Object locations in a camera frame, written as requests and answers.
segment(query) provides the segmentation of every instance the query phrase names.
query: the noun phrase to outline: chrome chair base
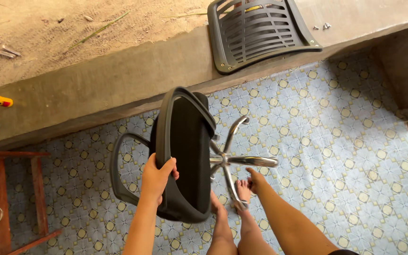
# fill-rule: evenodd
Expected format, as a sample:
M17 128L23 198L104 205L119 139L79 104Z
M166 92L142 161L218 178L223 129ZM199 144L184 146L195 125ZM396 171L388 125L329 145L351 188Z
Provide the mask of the chrome chair base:
M229 190L229 195L231 200L234 203L234 206L237 210L244 211L248 209L248 201L241 200L235 189L235 185L231 178L231 171L230 165L231 164L239 164L239 165L248 165L248 166L267 166L267 167L276 167L278 165L278 160L275 157L254 157L254 156L246 156L246 157L232 157L229 156L231 142L235 133L238 131L238 127L241 124L248 124L250 119L245 115L240 117L238 120L232 124L231 128L229 129L228 138L226 139L226 143L224 144L224 150L220 151L217 145L210 141L210 148L213 150L214 153L210 155L210 164L212 164L212 168L210 170L210 179L214 180L215 172L221 167L224 170L224 177L226 181L226 185Z

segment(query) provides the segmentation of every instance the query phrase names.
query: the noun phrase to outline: wood chip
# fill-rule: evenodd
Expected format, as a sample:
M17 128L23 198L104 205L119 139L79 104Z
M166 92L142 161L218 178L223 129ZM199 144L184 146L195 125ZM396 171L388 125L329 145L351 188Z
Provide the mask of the wood chip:
M2 50L0 50L0 55L5 55L5 56L7 56L7 57L9 57L9 58L14 58L14 57L16 57L16 55L14 55L14 54L12 54L12 53L9 53L9 52L2 51Z
M21 56L20 53L14 51L13 49L11 49L11 48L9 48L9 47L7 47L7 46L5 46L5 45L3 45L3 49L5 49L6 51L8 51L8 52L10 52L10 53L12 53L12 54L15 54L15 55L17 55L17 56Z

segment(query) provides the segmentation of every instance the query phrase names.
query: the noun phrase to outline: foot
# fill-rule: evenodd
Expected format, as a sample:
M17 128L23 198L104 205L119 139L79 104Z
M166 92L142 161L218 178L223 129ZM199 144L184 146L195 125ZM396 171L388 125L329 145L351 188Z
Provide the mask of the foot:
M248 182L246 180L237 180L235 182L236 188L237 188L237 195L240 200L245 200L248 203L250 202L250 197L251 197L251 192L250 189L248 188Z
M212 212L217 214L218 212L227 213L226 208L224 208L223 204L217 198L217 195L213 193L213 190L210 190L210 203L212 205Z

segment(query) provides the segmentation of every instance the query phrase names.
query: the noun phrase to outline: hand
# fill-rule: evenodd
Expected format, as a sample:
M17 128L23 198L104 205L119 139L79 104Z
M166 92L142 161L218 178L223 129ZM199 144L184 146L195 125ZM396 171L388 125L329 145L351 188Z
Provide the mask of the hand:
M162 193L165 190L168 176L172 173L175 180L179 178L176 159L172 157L158 170L155 165L155 153L150 155L141 175L141 197L156 200L158 206L162 203Z
M252 169L251 167L247 167L246 170L251 174L251 177L248 177L248 188L254 194L258 194L258 188L260 185L267 183L264 176L257 172L256 170Z

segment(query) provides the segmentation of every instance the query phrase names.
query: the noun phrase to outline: office chair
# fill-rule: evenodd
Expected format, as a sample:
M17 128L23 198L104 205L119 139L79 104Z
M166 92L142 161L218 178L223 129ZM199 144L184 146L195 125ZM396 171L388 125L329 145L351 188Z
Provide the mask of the office chair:
M201 93L191 93L177 87L166 93L160 113L155 119L150 141L126 132L120 135L114 145L110 162L110 177L114 195L133 205L139 197L122 184L118 171L119 149L125 138L131 137L149 148L149 155L156 153L156 165L160 169L171 156L177 159L180 178L176 181L168 177L163 191L162 203L157 215L171 221L198 223L205 221L210 214L210 183L215 172L222 167L230 198L238 210L246 210L248 203L239 199L231 179L230 164L251 166L277 166L276 158L231 157L230 146L233 136L241 124L248 124L247 116L240 117L230 128L229 135L220 151L212 139L216 123L208 111L208 99Z

